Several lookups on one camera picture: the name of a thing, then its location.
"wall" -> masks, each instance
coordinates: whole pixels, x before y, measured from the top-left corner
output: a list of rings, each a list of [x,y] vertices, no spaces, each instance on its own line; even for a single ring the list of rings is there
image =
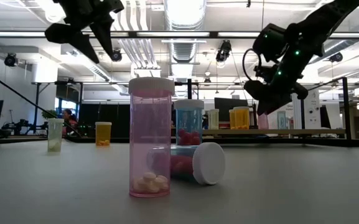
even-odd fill
[[[30,71],[25,72],[23,68],[9,68],[6,67],[4,62],[0,59],[0,80],[8,84],[10,87],[24,95],[29,100],[35,102],[36,86],[31,84],[33,74]],[[45,109],[53,109],[55,104],[56,87],[49,86],[41,94],[39,98],[39,105]],[[0,119],[0,128],[6,122],[11,122],[12,110],[13,122],[18,122],[20,119],[26,119],[30,123],[34,122],[35,107],[26,100],[17,96],[11,90],[8,90],[0,84],[0,100],[4,100],[2,108],[2,115]],[[41,124],[44,119],[39,116],[37,123]]]

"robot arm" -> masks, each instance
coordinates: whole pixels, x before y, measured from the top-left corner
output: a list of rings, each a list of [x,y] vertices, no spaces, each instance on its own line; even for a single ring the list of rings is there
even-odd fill
[[[66,13],[64,21],[69,25],[52,24],[45,31],[49,42],[71,44],[89,59],[99,63],[89,35],[82,33],[82,30],[89,26],[105,52],[113,59],[110,29],[114,20],[110,13],[118,13],[124,9],[120,0],[54,0],[54,3],[61,5]]]
[[[323,56],[324,42],[358,6],[359,0],[335,0],[287,29],[269,24],[262,30],[253,51],[276,65],[255,68],[256,76],[264,78],[266,84],[254,80],[245,84],[245,90],[260,102],[258,114],[269,114],[291,102],[291,93],[297,93],[298,99],[307,97],[308,91],[297,83],[302,71],[313,55]]]

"wooden shelf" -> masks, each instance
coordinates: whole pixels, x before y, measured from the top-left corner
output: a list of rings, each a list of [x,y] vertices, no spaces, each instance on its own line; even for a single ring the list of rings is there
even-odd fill
[[[344,129],[250,129],[250,130],[203,130],[203,135],[219,134],[345,134]]]

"cable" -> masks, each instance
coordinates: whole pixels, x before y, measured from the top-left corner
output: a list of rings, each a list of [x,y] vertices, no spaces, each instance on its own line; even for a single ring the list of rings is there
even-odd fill
[[[262,22],[261,22],[261,30],[264,29],[264,16],[265,16],[265,0],[262,3]]]
[[[237,72],[237,77],[239,77],[239,81],[240,81],[240,83],[242,83],[241,78],[240,78],[240,74],[239,74],[239,70],[237,69],[236,60],[235,60],[235,55],[233,54],[233,51],[230,51],[230,52],[231,52],[231,57],[233,58],[233,63],[235,64],[235,68],[236,68],[236,72]],[[244,93],[244,97],[245,97],[246,100],[247,100],[246,91],[245,91],[244,88],[243,88],[243,93]]]
[[[217,91],[215,92],[215,94],[219,93],[218,92],[218,62],[215,63],[215,72],[217,73]]]
[[[248,78],[248,80],[251,81],[251,78],[250,78],[249,75],[247,74],[246,66],[245,66],[246,56],[247,56],[248,52],[250,52],[250,51],[252,51],[252,52],[255,53],[254,49],[248,49],[248,50],[246,50],[246,52],[245,52],[244,55],[243,55],[243,60],[241,61],[241,64],[242,64],[242,66],[243,66],[243,72],[244,72],[244,74],[246,75],[246,77]],[[260,56],[259,54],[257,54],[257,53],[255,53],[255,54],[258,56],[258,68],[260,68],[260,67],[262,66],[261,56]]]

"table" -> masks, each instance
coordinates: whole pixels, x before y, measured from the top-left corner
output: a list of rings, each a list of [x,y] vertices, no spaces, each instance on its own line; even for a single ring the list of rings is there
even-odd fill
[[[128,195],[129,144],[0,145],[0,223],[359,223],[359,149],[224,147],[218,185]]]

